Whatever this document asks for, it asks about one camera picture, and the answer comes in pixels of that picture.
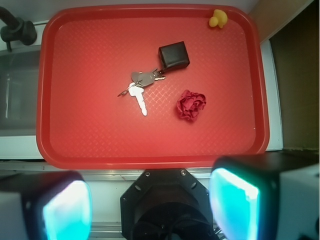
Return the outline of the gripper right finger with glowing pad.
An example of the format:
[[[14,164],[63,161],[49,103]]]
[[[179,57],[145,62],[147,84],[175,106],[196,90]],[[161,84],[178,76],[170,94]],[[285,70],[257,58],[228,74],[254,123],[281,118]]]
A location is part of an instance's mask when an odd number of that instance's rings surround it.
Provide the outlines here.
[[[229,240],[317,240],[320,160],[309,152],[219,157],[209,178],[213,218]]]

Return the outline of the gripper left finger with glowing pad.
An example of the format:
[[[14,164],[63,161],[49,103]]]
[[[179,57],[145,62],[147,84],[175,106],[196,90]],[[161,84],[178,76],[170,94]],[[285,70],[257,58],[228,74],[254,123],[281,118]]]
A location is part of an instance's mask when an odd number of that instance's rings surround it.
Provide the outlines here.
[[[2,240],[87,240],[92,217],[90,187],[76,171],[0,177]]]

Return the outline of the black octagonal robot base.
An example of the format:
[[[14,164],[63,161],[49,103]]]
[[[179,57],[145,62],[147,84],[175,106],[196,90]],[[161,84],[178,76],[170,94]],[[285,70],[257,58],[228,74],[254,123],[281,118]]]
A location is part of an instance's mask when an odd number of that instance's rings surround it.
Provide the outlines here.
[[[217,240],[208,189],[186,169],[147,169],[120,197],[127,240]]]

